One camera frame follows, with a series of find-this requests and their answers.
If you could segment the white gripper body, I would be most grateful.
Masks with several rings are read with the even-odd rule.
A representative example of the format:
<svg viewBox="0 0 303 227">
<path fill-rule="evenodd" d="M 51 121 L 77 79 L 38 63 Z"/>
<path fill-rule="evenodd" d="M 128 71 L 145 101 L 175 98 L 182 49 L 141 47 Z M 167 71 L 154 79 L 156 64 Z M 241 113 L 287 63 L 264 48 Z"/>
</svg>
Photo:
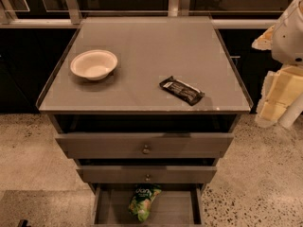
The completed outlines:
<svg viewBox="0 0 303 227">
<path fill-rule="evenodd" d="M 303 0 L 294 0 L 277 20 L 272 57 L 283 64 L 303 65 Z"/>
</svg>

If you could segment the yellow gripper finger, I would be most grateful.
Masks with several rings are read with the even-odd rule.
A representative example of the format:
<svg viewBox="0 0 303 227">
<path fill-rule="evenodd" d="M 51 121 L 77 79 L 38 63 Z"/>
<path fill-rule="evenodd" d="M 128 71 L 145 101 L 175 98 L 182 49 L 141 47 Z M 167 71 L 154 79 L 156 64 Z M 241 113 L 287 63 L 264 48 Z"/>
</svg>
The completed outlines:
<svg viewBox="0 0 303 227">
<path fill-rule="evenodd" d="M 269 71 L 261 89 L 255 121 L 263 128 L 274 126 L 302 93 L 302 66 L 283 65 L 277 72 Z"/>
<path fill-rule="evenodd" d="M 265 32 L 263 32 L 258 38 L 256 38 L 252 47 L 256 50 L 271 50 L 272 49 L 272 36 L 273 36 L 274 26 L 270 26 Z"/>
</svg>

